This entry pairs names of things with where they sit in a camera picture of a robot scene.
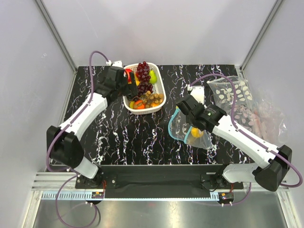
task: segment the red grapes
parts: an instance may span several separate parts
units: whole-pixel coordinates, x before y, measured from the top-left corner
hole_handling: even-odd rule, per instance
[[[143,61],[143,63],[139,63],[136,70],[136,75],[140,80],[140,84],[138,85],[138,96],[144,95],[147,91],[153,92],[153,85],[149,83],[151,76],[149,75],[150,67],[149,65]]]

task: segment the plastic basket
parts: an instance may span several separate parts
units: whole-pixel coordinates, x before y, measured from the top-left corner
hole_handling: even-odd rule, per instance
[[[161,77],[159,68],[153,63],[148,63],[148,65],[150,67],[150,70],[153,70],[157,76],[157,82],[155,84],[153,84],[153,93],[163,94],[163,96],[164,96],[163,102],[157,107],[136,110],[136,109],[131,109],[129,107],[130,101],[127,99],[126,96],[124,96],[123,104],[132,114],[143,115],[143,114],[155,113],[162,108],[162,106],[165,104],[165,102],[167,100],[165,88],[163,87],[162,77]],[[137,66],[138,66],[138,64],[132,64],[132,65],[125,66],[124,68],[131,69],[133,72],[136,72]]]

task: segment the white wall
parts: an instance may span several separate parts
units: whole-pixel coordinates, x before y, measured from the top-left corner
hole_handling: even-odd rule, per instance
[[[292,162],[304,175],[304,1],[287,0],[276,15],[269,31],[253,55],[245,74],[251,88],[262,89],[289,119],[289,142]],[[297,183],[293,171],[290,183]],[[304,185],[292,189],[292,196],[304,225]]]
[[[0,227],[19,228],[72,79],[34,1],[0,1]]]
[[[95,49],[125,64],[240,65],[275,0],[43,2],[77,65]]]

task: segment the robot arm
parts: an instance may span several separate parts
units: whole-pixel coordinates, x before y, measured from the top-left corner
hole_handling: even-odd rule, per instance
[[[50,158],[71,167],[76,172],[87,177],[92,185],[101,183],[101,170],[92,164],[85,156],[80,140],[91,122],[103,112],[111,102],[119,96],[136,95],[137,86],[134,74],[131,73],[131,83],[121,61],[114,62],[108,73],[96,85],[93,96],[88,96],[81,107],[59,127],[51,126],[47,130],[47,147],[49,148],[61,129],[65,131],[56,140]]]
[[[218,173],[210,176],[210,188],[214,189],[218,185],[225,187],[227,183],[234,182],[257,182],[267,190],[276,191],[290,167],[270,151],[282,155],[290,162],[291,149],[285,145],[278,148],[239,124],[236,124],[236,129],[231,117],[224,110],[214,104],[205,108],[203,101],[197,99],[204,95],[198,95],[198,93],[202,92],[195,87],[190,95],[186,95],[177,103],[177,106],[186,115],[187,123],[201,131],[207,130],[226,139],[255,161],[252,164],[223,165]]]

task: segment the black marble table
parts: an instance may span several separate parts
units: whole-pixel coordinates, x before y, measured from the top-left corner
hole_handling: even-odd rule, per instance
[[[105,112],[98,115],[84,133],[81,144],[86,157],[101,165],[251,162],[242,151],[220,137],[213,136],[214,146],[206,151],[174,140],[168,133],[168,123],[175,111],[176,100],[186,94],[186,84],[210,73],[237,75],[234,65],[163,65],[158,67],[167,95],[166,104],[156,113],[133,115],[124,107],[120,97]],[[106,68],[105,66],[94,67],[95,83],[106,72]],[[205,86],[205,103],[208,105],[214,100],[206,81],[207,79],[201,84]],[[78,68],[65,120],[80,107],[89,90],[88,67],[81,66]]]

